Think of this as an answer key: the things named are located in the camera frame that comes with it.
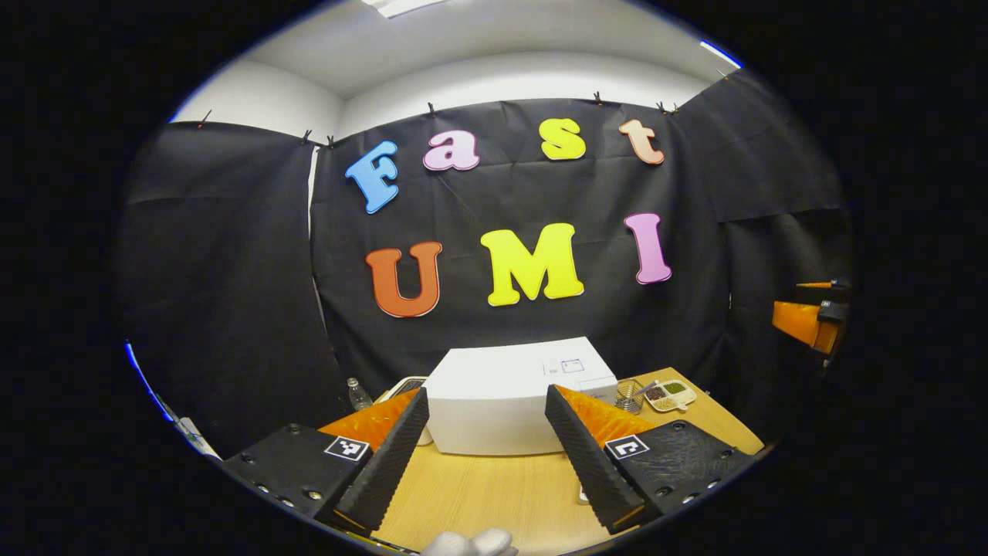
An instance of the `white wall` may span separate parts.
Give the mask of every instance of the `white wall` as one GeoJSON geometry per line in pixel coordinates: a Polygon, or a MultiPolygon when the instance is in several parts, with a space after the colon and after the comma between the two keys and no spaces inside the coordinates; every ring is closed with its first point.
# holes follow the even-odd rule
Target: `white wall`
{"type": "Polygon", "coordinates": [[[336,133],[343,100],[294,73],[250,60],[235,61],[204,84],[172,122],[200,121],[253,126],[326,142],[336,133]]]}
{"type": "Polygon", "coordinates": [[[435,66],[365,91],[343,106],[336,138],[436,110],[498,100],[601,98],[682,106],[713,82],[649,63],[574,52],[520,52],[435,66]]]}

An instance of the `black curtain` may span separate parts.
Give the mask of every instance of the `black curtain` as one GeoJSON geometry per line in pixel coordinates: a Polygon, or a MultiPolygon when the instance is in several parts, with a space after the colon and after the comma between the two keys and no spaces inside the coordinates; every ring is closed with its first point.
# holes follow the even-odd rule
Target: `black curtain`
{"type": "Polygon", "coordinates": [[[814,380],[803,353],[772,325],[772,300],[797,282],[847,277],[849,230],[836,173],[775,94],[746,70],[675,113],[583,100],[494,102],[379,126],[319,152],[312,260],[341,365],[373,393],[428,375],[448,349],[586,335],[615,374],[672,366],[763,438],[814,380]],[[538,125],[571,118],[587,152],[549,160],[538,125]],[[665,161],[642,162],[618,126],[638,119],[665,161]],[[477,167],[435,172],[432,136],[477,137],[477,167]],[[374,214],[347,168],[384,140],[398,146],[397,196],[374,214]],[[656,213],[672,277],[635,281],[638,255],[623,219],[656,213]],[[490,307],[489,251],[480,237],[514,231],[534,250],[541,229],[569,223],[583,295],[490,307]],[[373,296],[364,258],[397,248],[402,295],[419,292],[408,249],[439,241],[441,296],[421,318],[396,319],[373,296]],[[789,374],[786,365],[799,370],[789,374]]]}
{"type": "Polygon", "coordinates": [[[224,458],[288,422],[344,414],[307,247],[312,151],[254,128],[171,124],[125,196],[123,329],[151,387],[224,458]]]}

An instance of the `foam letter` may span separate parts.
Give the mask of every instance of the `foam letter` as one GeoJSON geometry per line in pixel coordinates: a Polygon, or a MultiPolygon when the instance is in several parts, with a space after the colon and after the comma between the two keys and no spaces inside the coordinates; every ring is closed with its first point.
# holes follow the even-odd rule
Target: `foam letter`
{"type": "Polygon", "coordinates": [[[545,296],[549,299],[578,296],[583,283],[576,279],[570,237],[576,230],[569,224],[550,224],[538,235],[535,254],[529,253],[518,236],[510,230],[496,230],[480,237],[480,244],[491,252],[494,292],[487,303],[494,307],[515,305],[521,296],[512,287],[511,277],[530,300],[538,297],[542,277],[548,272],[545,296]]]}
{"type": "Polygon", "coordinates": [[[634,233],[638,246],[640,270],[635,279],[639,284],[652,284],[668,280],[673,275],[671,268],[662,260],[662,245],[659,244],[659,215],[642,213],[624,219],[624,225],[634,233]]]}
{"type": "Polygon", "coordinates": [[[621,124],[617,130],[631,139],[631,148],[643,162],[661,164],[666,159],[662,151],[653,149],[652,143],[649,142],[649,138],[655,137],[655,132],[651,128],[643,128],[641,122],[628,120],[621,124]]]}
{"type": "Polygon", "coordinates": [[[538,134],[545,139],[542,152],[552,160],[572,160],[587,151],[587,144],[580,136],[580,126],[569,118],[549,118],[538,126],[538,134]]]}
{"type": "Polygon", "coordinates": [[[373,279],[373,296],[377,306],[392,317],[422,317],[439,302],[439,267],[436,255],[443,251],[437,241],[416,243],[408,250],[419,261],[419,297],[406,299],[398,292],[398,249],[379,249],[368,253],[365,261],[373,279]]]}
{"type": "Polygon", "coordinates": [[[354,178],[364,197],[367,197],[367,211],[369,215],[376,213],[388,201],[394,199],[398,194],[398,186],[384,182],[383,178],[395,179],[398,177],[398,168],[394,162],[385,156],[398,151],[398,145],[389,140],[382,141],[378,146],[372,148],[370,152],[354,162],[347,168],[346,176],[354,178]],[[377,167],[373,162],[380,157],[377,167]]]}
{"type": "Polygon", "coordinates": [[[429,145],[435,148],[426,152],[422,163],[430,170],[469,170],[480,163],[477,156],[477,138],[471,132],[453,130],[443,132],[432,139],[429,145]]]}

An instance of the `white glove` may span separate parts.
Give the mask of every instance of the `white glove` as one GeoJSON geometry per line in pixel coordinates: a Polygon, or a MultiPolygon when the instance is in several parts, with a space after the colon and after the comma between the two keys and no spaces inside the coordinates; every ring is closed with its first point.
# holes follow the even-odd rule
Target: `white glove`
{"type": "Polygon", "coordinates": [[[515,556],[511,533],[504,529],[487,529],[472,539],[444,531],[421,552],[422,556],[515,556]]]}

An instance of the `blue letter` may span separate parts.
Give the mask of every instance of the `blue letter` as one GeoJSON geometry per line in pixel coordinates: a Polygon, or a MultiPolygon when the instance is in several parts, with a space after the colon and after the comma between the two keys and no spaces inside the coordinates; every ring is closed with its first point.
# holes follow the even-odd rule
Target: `blue letter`
{"type": "Polygon", "coordinates": [[[362,156],[360,160],[347,168],[347,177],[357,180],[357,185],[360,186],[364,196],[367,197],[369,215],[376,213],[398,194],[397,185],[387,184],[382,179],[395,179],[398,177],[398,168],[395,167],[394,162],[390,158],[385,156],[386,154],[394,154],[397,151],[398,145],[389,140],[382,141],[378,146],[372,148],[370,152],[362,156]],[[378,157],[381,157],[380,162],[377,167],[374,167],[373,162],[378,157]]]}

